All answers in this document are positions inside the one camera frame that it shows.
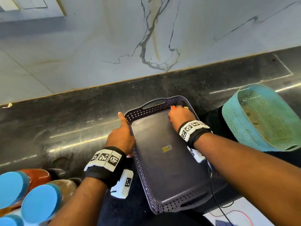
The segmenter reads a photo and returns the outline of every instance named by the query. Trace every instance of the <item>human hand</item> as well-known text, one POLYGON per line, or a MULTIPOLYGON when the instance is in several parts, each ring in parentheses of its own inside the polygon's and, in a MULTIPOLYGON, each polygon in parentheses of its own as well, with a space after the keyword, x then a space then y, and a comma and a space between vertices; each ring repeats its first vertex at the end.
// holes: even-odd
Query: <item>human hand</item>
POLYGON ((176 108, 170 110, 169 117, 171 119, 172 126, 176 132, 178 132, 179 127, 184 122, 196 120, 194 114, 192 112, 190 112, 189 109, 183 108, 180 105, 177 105, 176 108))
POLYGON ((118 117, 121 121, 120 128, 114 129, 109 134, 104 147, 117 147, 120 150, 122 150, 128 158, 133 157, 134 154, 132 152, 132 149, 135 144, 135 137, 131 135, 128 122, 124 115, 121 112, 119 112, 118 117))

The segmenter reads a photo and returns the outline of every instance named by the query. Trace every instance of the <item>marble wall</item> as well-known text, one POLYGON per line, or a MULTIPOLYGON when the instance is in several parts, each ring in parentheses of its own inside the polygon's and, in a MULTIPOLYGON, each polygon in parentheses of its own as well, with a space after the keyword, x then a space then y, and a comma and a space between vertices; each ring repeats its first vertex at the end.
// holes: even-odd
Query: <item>marble wall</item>
POLYGON ((0 103, 301 45, 301 0, 59 2, 64 18, 0 24, 1 52, 34 80, 0 60, 0 86, 21 89, 0 103))

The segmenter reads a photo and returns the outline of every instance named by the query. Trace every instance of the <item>marble vein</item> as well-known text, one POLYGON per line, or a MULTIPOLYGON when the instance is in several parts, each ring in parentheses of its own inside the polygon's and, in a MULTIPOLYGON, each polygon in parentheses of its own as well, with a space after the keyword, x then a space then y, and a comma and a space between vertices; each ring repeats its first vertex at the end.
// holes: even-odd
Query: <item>marble vein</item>
POLYGON ((282 12, 283 10, 285 10, 285 9, 287 9, 287 8, 293 6, 293 5, 296 5, 296 4, 301 4, 301 0, 294 1, 293 3, 291 3, 291 4, 287 5, 286 7, 284 7, 284 8, 282 8, 282 9, 278 10, 277 12, 273 13, 272 15, 270 15, 270 16, 267 17, 267 18, 265 18, 264 20, 258 20, 259 17, 258 17, 258 16, 254 16, 254 17, 252 17, 251 19, 249 19, 249 20, 247 20, 246 22, 244 22, 243 24, 241 24, 240 26, 238 26, 237 28, 235 28, 235 29, 233 29, 232 31, 230 31, 229 33, 223 35, 222 37, 220 37, 220 38, 218 38, 218 39, 216 39, 216 38, 214 37, 213 39, 214 39, 215 41, 218 41, 218 40, 224 38, 225 36, 229 35, 230 33, 234 32, 235 30, 239 29, 241 26, 245 25, 245 24, 248 23, 249 21, 253 21, 253 25, 255 25, 255 24, 261 24, 261 23, 265 22, 266 20, 270 19, 271 17, 275 16, 276 14, 278 14, 278 13, 282 12))
POLYGON ((175 15, 175 19, 174 19, 173 24, 172 24, 172 32, 171 32, 171 37, 170 37, 169 45, 168 45, 168 49, 171 51, 171 57, 168 60, 166 60, 165 62, 161 63, 161 64, 151 62, 151 59, 149 61, 147 61, 145 59, 146 45, 147 45, 147 42, 149 41, 149 39, 151 38, 152 33, 154 32, 155 23, 158 22, 158 17, 166 9, 168 4, 170 3, 170 0, 160 0, 161 6, 158 8, 158 11, 156 12, 156 15, 155 15, 155 17, 154 17, 154 19, 151 23, 149 23, 149 16, 151 14, 151 10, 148 8, 149 12, 147 13, 145 4, 143 3, 143 0, 140 0, 140 1, 141 1, 141 7, 143 9, 144 20, 145 20, 145 25, 146 25, 146 30, 145 30, 145 33, 144 33, 144 36, 143 36, 142 40, 137 44, 137 46, 135 47, 132 54, 126 54, 126 55, 119 56, 118 57, 118 62, 115 62, 115 63, 109 62, 109 61, 105 61, 105 62, 108 62, 108 63, 111 63, 111 64, 120 64, 121 63, 120 59, 122 57, 125 57, 125 56, 133 57, 133 55, 136 52, 136 49, 138 47, 141 47, 141 53, 140 53, 139 57, 141 58, 142 63, 148 65, 150 68, 153 68, 153 69, 162 70, 162 71, 169 71, 178 62, 178 58, 180 56, 178 48, 171 48, 171 41, 172 41, 172 38, 173 38, 173 35, 174 35, 175 21, 178 17, 179 7, 180 7, 180 4, 181 4, 182 0, 179 0, 178 6, 177 6, 177 13, 175 15))

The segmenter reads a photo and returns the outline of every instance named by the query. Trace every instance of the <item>black granite countertop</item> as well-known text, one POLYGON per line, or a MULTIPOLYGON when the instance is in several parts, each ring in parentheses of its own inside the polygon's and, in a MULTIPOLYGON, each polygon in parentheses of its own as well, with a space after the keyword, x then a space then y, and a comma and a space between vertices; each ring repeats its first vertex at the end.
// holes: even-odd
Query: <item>black granite countertop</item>
MULTIPOLYGON (((83 168, 107 135, 120 125, 117 113, 156 99, 186 97, 199 117, 222 106, 235 91, 250 83, 275 90, 301 116, 301 47, 244 57, 103 86, 66 92, 0 107, 0 174, 22 168, 59 168, 65 177, 83 178, 83 168)), ((301 151, 272 152, 301 167, 301 151)), ((107 197, 102 225, 136 225, 153 217, 133 159, 127 167, 134 178, 126 200, 107 197)), ((239 194, 227 186, 216 194, 219 204, 239 194)), ((213 200, 195 209, 215 209, 213 200)))

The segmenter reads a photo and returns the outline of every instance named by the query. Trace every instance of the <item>red wire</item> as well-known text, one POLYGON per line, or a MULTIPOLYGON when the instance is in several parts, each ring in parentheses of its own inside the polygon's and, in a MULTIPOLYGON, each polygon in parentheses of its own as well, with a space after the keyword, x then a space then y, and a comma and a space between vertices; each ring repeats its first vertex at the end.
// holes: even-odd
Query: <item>red wire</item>
MULTIPOLYGON (((228 214, 231 213, 231 212, 240 212, 240 213, 244 214, 244 215, 248 218, 248 220, 250 221, 251 226, 253 226, 253 223, 252 223, 251 219, 250 219, 250 218, 247 216, 247 214, 245 214, 244 212, 239 211, 239 210, 232 210, 232 211, 226 213, 225 215, 228 215, 228 214)), ((221 217, 221 216, 224 216, 224 215, 215 216, 215 215, 213 215, 212 213, 210 213, 210 214, 211 214, 212 216, 214 216, 214 217, 221 217)))

